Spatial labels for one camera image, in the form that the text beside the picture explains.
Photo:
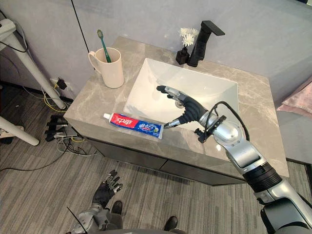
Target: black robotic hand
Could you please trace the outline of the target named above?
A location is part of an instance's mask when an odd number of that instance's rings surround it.
[[[117,176],[117,171],[112,170],[105,180],[97,188],[92,198],[92,204],[100,204],[104,209],[109,200],[122,189],[123,184],[118,184],[120,177]]]
[[[157,90],[162,92],[163,94],[168,94],[168,98],[176,100],[176,106],[185,107],[183,115],[169,123],[166,123],[164,125],[165,129],[173,128],[180,124],[188,123],[191,121],[199,121],[200,118],[207,112],[205,107],[203,107],[200,103],[177,89],[171,88],[169,86],[160,85],[157,86]]]

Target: white sink basin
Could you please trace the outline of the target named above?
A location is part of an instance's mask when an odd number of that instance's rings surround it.
[[[200,72],[146,58],[136,78],[124,107],[124,112],[138,117],[146,117],[163,123],[178,118],[184,109],[179,109],[173,99],[157,91],[158,85],[178,89],[210,110],[218,101],[226,101],[238,113],[237,83]],[[231,111],[218,105],[219,115],[238,124]],[[199,123],[191,122],[179,127],[194,131],[201,128]]]

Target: toothpaste tube cap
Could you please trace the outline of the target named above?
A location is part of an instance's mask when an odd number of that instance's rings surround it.
[[[109,119],[109,118],[111,117],[111,115],[110,115],[110,114],[105,113],[103,117],[104,117],[104,118],[106,118],[106,119]]]

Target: toothbrush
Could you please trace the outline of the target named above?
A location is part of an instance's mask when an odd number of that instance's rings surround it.
[[[99,37],[99,38],[101,39],[101,41],[102,41],[102,45],[103,45],[104,52],[105,52],[105,56],[106,56],[106,61],[107,61],[107,62],[112,62],[112,61],[111,61],[111,58],[109,57],[108,52],[107,52],[107,50],[106,50],[106,46],[105,46],[105,44],[104,44],[104,39],[103,39],[103,38],[104,38],[104,35],[103,35],[102,31],[98,29],[97,35],[98,35],[98,37]]]

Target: black faucet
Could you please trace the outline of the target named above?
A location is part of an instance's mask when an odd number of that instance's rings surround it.
[[[197,67],[198,61],[204,59],[206,44],[211,33],[214,33],[216,36],[225,35],[225,33],[210,20],[202,21],[192,54],[187,62],[189,66]]]

